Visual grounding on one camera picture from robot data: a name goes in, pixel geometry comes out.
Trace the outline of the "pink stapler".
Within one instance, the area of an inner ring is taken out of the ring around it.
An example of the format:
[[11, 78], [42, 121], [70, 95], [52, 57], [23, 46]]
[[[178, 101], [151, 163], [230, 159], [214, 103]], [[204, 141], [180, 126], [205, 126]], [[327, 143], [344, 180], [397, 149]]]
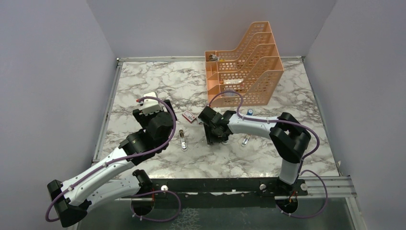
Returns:
[[251, 135], [245, 135], [245, 136], [244, 136], [244, 138], [243, 138], [243, 140], [242, 140], [242, 142], [241, 142], [241, 146], [242, 146], [242, 147], [245, 147], [245, 146], [248, 144], [248, 142], [249, 142], [249, 140], [250, 140], [250, 137], [251, 137]]

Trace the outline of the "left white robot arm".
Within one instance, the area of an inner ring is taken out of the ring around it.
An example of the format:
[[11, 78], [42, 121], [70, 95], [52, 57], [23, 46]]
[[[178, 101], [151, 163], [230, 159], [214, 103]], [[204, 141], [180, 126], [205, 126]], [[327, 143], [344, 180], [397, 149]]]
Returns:
[[70, 227], [101, 204], [133, 194], [148, 195], [151, 185], [143, 170], [118, 181], [113, 178], [165, 150], [175, 135], [177, 118], [170, 100], [144, 96], [138, 102], [141, 109], [135, 109], [133, 116], [140, 130], [79, 175], [47, 185], [51, 198], [45, 213], [47, 222], [59, 221], [62, 227]]

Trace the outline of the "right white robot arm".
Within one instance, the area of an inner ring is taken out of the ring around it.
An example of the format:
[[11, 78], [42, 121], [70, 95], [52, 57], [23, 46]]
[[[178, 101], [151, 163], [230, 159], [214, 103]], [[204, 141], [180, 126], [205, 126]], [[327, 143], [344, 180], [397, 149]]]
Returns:
[[290, 113], [284, 112], [278, 117], [259, 117], [227, 110], [221, 114], [207, 106], [198, 118], [203, 122], [209, 145], [228, 141], [232, 134], [270, 139], [282, 158], [277, 191], [288, 195], [295, 189], [302, 157], [311, 135]]

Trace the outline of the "red white staple box sleeve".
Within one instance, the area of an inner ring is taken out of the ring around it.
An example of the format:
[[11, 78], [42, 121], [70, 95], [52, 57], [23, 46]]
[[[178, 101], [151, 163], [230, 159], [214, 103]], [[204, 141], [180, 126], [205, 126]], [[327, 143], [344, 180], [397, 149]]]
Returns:
[[182, 113], [182, 116], [189, 122], [193, 123], [196, 120], [196, 116], [190, 112], [189, 110], [186, 110]]

